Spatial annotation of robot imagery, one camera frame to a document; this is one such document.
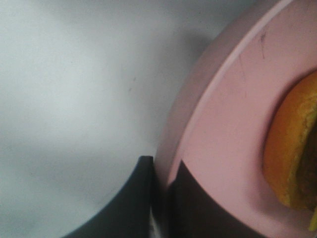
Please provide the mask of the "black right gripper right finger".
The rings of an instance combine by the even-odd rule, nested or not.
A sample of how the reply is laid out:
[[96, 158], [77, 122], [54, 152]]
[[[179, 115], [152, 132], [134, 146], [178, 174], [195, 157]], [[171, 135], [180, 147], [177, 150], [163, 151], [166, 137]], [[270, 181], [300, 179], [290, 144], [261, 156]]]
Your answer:
[[258, 238], [260, 234], [219, 206], [198, 184], [184, 163], [163, 191], [157, 172], [151, 188], [154, 220], [161, 238]]

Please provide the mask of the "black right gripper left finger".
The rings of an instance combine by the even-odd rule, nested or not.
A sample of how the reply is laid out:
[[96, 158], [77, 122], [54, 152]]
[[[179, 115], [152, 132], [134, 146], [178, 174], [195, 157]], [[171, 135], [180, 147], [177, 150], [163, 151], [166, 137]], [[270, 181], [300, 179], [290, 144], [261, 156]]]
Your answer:
[[126, 184], [98, 214], [67, 238], [148, 238], [153, 157], [141, 156]]

